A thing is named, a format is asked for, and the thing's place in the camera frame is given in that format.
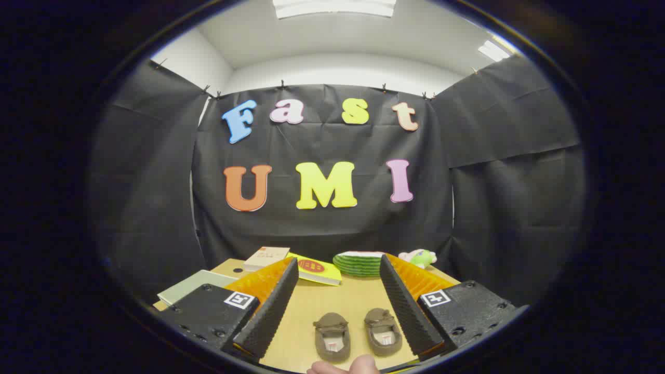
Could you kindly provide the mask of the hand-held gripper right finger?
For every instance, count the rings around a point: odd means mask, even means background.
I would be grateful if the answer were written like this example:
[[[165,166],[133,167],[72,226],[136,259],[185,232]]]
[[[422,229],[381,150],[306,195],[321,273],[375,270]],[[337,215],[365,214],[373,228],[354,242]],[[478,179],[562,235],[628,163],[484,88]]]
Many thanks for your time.
[[[430,359],[473,345],[528,310],[470,280],[452,284],[384,254],[380,278],[414,355]]]

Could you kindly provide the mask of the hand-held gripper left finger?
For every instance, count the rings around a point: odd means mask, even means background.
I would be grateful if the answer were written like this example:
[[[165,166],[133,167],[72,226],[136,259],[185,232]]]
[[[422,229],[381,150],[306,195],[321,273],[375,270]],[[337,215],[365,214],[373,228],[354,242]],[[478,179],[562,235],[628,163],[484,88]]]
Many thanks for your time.
[[[298,279],[297,260],[289,257],[225,287],[202,284],[165,310],[165,322],[209,351],[258,362],[280,326]]]

